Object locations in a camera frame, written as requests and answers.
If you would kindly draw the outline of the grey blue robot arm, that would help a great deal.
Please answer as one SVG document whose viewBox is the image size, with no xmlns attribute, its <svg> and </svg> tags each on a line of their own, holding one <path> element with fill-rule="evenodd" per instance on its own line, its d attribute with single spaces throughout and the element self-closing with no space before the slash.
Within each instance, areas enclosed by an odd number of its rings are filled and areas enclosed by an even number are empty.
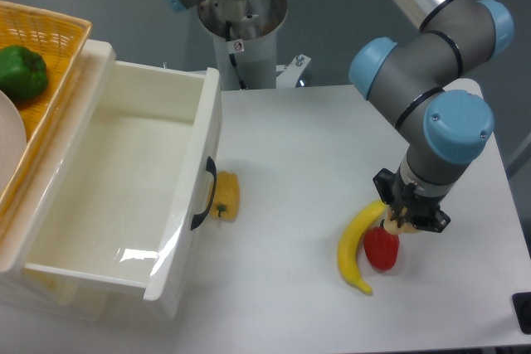
<svg viewBox="0 0 531 354">
<path fill-rule="evenodd" d="M 399 46 L 370 41 L 353 58 L 354 87 L 408 142 L 395 172 L 373 182 L 387 205 L 392 234 L 441 232 L 449 217 L 441 201 L 481 154 L 494 128 L 490 107 L 451 83 L 497 56 L 514 38 L 509 10 L 495 0 L 393 0 L 417 28 Z M 225 90 L 272 89 L 275 34 L 285 20 L 286 0 L 167 0 L 175 11 L 195 7 L 216 47 Z"/>
</svg>

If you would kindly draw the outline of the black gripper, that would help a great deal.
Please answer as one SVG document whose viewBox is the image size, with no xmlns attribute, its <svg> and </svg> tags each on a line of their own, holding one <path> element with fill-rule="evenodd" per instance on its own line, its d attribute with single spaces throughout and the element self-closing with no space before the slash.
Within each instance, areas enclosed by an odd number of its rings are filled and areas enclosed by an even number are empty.
<svg viewBox="0 0 531 354">
<path fill-rule="evenodd" d="M 390 221 L 399 227 L 410 224 L 416 230 L 441 233 L 451 218 L 441 209 L 445 196 L 428 196 L 419 191 L 420 186 L 406 182 L 399 172 L 383 168 L 373 183 L 382 202 L 391 210 Z"/>
</svg>

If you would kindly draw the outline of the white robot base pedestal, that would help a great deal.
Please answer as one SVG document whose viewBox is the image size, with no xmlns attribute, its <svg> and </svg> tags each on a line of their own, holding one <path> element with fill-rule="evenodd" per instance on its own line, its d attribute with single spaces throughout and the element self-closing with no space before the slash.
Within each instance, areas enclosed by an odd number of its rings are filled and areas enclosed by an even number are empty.
<svg viewBox="0 0 531 354">
<path fill-rule="evenodd" d="M 223 90 L 282 90 L 302 83 L 308 56 L 277 63 L 287 0 L 206 0 L 197 14 L 212 38 Z"/>
</svg>

